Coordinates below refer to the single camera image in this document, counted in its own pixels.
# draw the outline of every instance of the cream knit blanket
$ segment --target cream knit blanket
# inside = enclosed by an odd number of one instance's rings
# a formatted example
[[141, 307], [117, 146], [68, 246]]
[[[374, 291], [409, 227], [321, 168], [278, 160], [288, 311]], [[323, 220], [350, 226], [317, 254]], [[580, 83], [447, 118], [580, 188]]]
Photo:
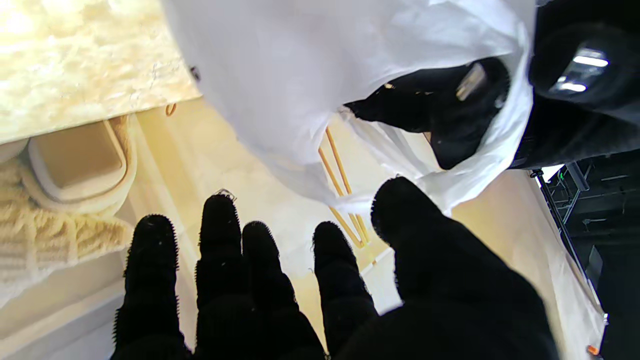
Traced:
[[18, 159], [0, 164], [0, 307], [53, 271], [125, 248], [131, 226], [113, 217], [39, 208]]

